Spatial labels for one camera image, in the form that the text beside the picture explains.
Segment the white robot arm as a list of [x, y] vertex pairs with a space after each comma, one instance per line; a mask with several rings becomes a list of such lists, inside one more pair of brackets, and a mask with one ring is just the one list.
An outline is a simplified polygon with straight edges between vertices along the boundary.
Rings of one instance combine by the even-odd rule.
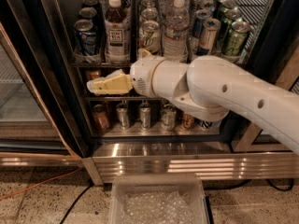
[[153, 55], [141, 57], [131, 65], [128, 75], [117, 70], [89, 81], [87, 88], [97, 95], [134, 90], [149, 98], [163, 98], [209, 122], [233, 111], [299, 153], [299, 95], [217, 56], [200, 56], [191, 63]]

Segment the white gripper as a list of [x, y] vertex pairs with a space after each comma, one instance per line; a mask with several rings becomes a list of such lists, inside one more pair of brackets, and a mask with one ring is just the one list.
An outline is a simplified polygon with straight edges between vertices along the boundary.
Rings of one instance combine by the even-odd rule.
[[148, 50], [139, 49], [138, 60], [130, 67], [130, 76], [119, 69], [106, 77], [88, 81], [87, 88], [95, 95], [119, 95], [128, 93], [134, 87], [138, 94], [156, 98], [157, 95], [152, 88], [152, 79], [155, 69], [163, 61], [164, 57], [151, 56]]

